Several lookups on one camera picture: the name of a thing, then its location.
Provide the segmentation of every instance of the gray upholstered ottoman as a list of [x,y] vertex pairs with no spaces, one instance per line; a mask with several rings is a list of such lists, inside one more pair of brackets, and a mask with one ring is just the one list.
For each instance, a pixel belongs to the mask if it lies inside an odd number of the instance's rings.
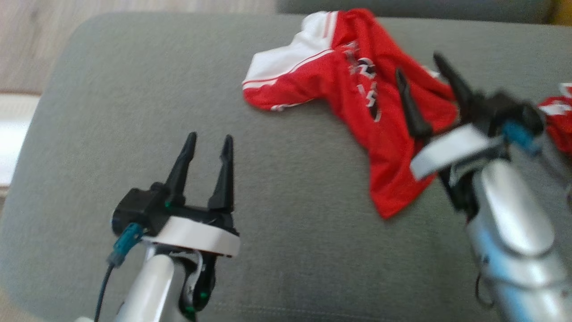
[[[473,298],[476,269],[440,183],[384,222],[368,196],[368,163],[323,103],[264,113],[242,99],[252,55],[290,43],[300,16],[114,14],[72,36],[26,138],[0,233],[0,281],[47,320],[91,316],[131,187],[168,173],[199,135],[186,196],[205,203],[223,137],[235,137],[242,248],[218,264],[202,321],[493,321]],[[572,30],[551,26],[382,19],[409,54],[434,50],[468,81],[540,101],[572,79]],[[567,264],[572,221],[538,163],[516,162],[548,209]],[[136,249],[110,281],[112,319],[142,262]]]

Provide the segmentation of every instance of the red fabric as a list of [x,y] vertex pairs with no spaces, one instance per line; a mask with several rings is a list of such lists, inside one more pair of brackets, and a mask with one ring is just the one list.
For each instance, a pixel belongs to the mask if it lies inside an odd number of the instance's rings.
[[[550,106],[554,105],[562,106],[562,109],[558,109],[559,113],[549,112]],[[556,147],[572,158],[572,98],[566,96],[549,97],[538,107],[547,113],[546,132]]]
[[432,78],[404,53],[369,11],[338,11],[335,23],[332,52],[302,63],[274,84],[244,89],[244,98],[262,109],[275,109],[277,102],[326,99],[367,149],[371,198],[379,214],[388,219],[434,178],[417,182],[411,174],[410,162],[418,149],[407,131],[396,68],[403,70],[423,116],[436,131],[456,119],[454,96],[448,85]]

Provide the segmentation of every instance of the black cable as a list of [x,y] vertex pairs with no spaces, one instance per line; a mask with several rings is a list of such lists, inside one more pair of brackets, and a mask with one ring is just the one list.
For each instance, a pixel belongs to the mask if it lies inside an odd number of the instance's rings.
[[113,268],[115,268],[115,265],[113,264],[109,264],[107,272],[105,272],[105,277],[103,282],[101,283],[101,289],[100,289],[100,296],[97,299],[97,305],[96,305],[96,315],[93,318],[93,322],[98,322],[100,319],[100,313],[101,313],[101,305],[104,302],[104,294],[105,294],[105,288],[107,287],[107,283],[109,281],[109,276],[111,275],[111,271],[113,270]]
[[486,309],[492,309],[495,305],[494,301],[490,301],[490,302],[485,302],[485,300],[483,300],[480,296],[480,291],[479,291],[479,284],[480,284],[480,278],[481,278],[481,272],[479,272],[479,274],[476,276],[476,281],[475,281],[475,297],[476,297],[476,301],[484,308]]

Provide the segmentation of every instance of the blue connector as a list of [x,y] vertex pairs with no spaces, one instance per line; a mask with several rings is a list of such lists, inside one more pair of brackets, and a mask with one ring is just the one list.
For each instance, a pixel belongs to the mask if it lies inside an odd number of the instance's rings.
[[143,237],[143,227],[138,223],[130,223],[127,228],[121,233],[113,245],[113,251],[108,256],[108,263],[115,267],[121,266],[125,261],[127,253],[141,241]]
[[516,143],[524,152],[531,156],[540,153],[541,147],[534,143],[534,137],[524,126],[515,121],[506,121],[502,133],[509,142]]

